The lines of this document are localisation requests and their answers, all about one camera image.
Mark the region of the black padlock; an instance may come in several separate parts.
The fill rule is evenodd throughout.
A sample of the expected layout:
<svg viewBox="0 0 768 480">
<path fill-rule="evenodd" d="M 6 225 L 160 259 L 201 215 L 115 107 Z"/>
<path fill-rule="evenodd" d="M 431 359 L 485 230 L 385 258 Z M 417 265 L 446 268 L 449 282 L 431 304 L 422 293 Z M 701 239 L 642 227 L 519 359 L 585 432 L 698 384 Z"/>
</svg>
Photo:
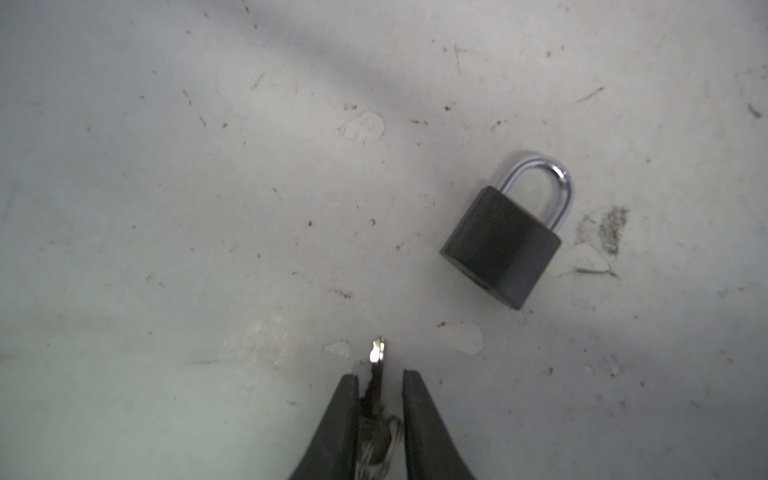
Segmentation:
<svg viewBox="0 0 768 480">
<path fill-rule="evenodd" d="M 537 216 L 508 196 L 529 170 L 548 174 L 552 193 Z M 557 230 L 575 199 L 572 177 L 558 160 L 538 152 L 519 158 L 497 186 L 481 189 L 440 254 L 460 273 L 513 310 L 521 310 L 562 244 Z"/>
</svg>

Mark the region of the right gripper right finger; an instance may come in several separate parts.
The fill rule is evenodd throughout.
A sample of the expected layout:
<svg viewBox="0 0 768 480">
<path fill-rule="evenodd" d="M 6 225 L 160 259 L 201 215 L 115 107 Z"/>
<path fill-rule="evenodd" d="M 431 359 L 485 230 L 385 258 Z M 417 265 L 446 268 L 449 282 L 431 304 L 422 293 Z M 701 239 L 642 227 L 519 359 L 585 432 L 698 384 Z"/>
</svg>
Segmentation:
<svg viewBox="0 0 768 480">
<path fill-rule="evenodd" d="M 473 480 L 418 371 L 402 378 L 404 443 L 410 480 Z"/>
</svg>

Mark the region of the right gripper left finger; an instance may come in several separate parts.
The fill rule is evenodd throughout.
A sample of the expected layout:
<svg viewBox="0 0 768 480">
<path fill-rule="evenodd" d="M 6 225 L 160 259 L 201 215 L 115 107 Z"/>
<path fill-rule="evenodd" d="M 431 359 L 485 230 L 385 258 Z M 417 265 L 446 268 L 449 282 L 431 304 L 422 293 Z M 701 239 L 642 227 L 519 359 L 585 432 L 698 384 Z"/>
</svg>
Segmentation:
<svg viewBox="0 0 768 480">
<path fill-rule="evenodd" d="M 351 480 L 355 478 L 359 379 L 345 374 L 328 403 L 309 446 L 290 480 Z"/>
</svg>

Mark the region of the small silver key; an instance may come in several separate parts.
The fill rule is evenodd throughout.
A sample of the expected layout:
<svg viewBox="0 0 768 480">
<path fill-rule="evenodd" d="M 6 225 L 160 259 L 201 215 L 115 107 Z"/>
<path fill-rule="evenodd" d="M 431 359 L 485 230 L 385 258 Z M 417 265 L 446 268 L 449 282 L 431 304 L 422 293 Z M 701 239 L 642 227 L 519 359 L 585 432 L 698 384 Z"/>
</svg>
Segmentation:
<svg viewBox="0 0 768 480">
<path fill-rule="evenodd" d="M 357 480 L 384 479 L 403 440 L 403 420 L 387 415 L 382 400 L 385 353 L 385 339 L 375 338 L 369 354 L 372 378 L 360 399 L 354 470 Z"/>
</svg>

